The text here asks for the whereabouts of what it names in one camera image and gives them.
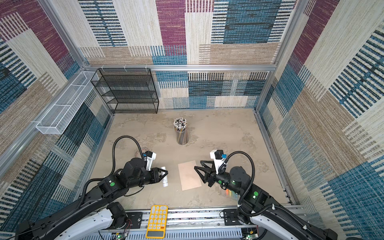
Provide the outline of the white glue stick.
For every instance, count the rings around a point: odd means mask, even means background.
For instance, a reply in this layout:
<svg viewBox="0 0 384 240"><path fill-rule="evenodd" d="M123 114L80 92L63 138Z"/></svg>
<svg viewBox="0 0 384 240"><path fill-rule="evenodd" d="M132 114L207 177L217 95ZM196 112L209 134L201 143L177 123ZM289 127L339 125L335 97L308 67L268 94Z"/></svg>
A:
<svg viewBox="0 0 384 240"><path fill-rule="evenodd" d="M167 187L168 186L168 177L167 176L163 177L162 181L163 181L163 187Z"/></svg>

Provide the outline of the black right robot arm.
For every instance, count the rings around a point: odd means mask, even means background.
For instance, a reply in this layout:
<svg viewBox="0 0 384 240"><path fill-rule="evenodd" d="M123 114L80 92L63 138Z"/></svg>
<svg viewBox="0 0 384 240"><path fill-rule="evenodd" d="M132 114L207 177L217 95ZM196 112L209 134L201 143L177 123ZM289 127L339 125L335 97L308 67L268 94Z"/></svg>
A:
<svg viewBox="0 0 384 240"><path fill-rule="evenodd" d="M241 166L227 171L229 160L235 155L243 155L251 163L252 172L247 174ZM211 160L201 161L195 166L203 183L212 187L220 185L239 196L237 218L243 225L257 225L282 240L336 240L338 235L331 229L323 230L301 219L277 202L269 193L254 184L255 164L250 155L235 151L229 155L222 150L213 150Z"/></svg>

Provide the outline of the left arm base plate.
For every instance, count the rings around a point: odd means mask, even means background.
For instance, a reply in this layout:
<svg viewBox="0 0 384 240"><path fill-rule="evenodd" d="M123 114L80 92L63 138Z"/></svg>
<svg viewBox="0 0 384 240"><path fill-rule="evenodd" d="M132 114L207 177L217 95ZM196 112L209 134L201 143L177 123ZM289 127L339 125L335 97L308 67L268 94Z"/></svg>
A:
<svg viewBox="0 0 384 240"><path fill-rule="evenodd" d="M143 212L127 212L127 221L124 230L140 229L143 219Z"/></svg>

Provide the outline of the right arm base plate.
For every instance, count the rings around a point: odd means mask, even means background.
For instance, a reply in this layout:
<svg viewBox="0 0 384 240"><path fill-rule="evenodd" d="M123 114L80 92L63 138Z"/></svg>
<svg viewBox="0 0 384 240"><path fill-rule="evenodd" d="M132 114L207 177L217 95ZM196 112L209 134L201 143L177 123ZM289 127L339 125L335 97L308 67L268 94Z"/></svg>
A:
<svg viewBox="0 0 384 240"><path fill-rule="evenodd" d="M251 222L251 216L246 216L238 209L221 210L219 216L224 219L225 226L248 226L254 225Z"/></svg>

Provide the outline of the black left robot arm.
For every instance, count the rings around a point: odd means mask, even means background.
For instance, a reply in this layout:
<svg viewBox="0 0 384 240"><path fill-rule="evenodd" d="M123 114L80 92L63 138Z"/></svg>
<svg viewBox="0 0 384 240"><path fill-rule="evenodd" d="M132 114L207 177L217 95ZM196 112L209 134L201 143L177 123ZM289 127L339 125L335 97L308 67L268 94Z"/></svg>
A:
<svg viewBox="0 0 384 240"><path fill-rule="evenodd" d="M14 240L79 240L94 231L123 229L128 216L116 200L135 187L156 184L167 176L160 168L148 169L147 157L133 158L124 168L112 169L97 185L62 210L36 222L24 221L17 227Z"/></svg>

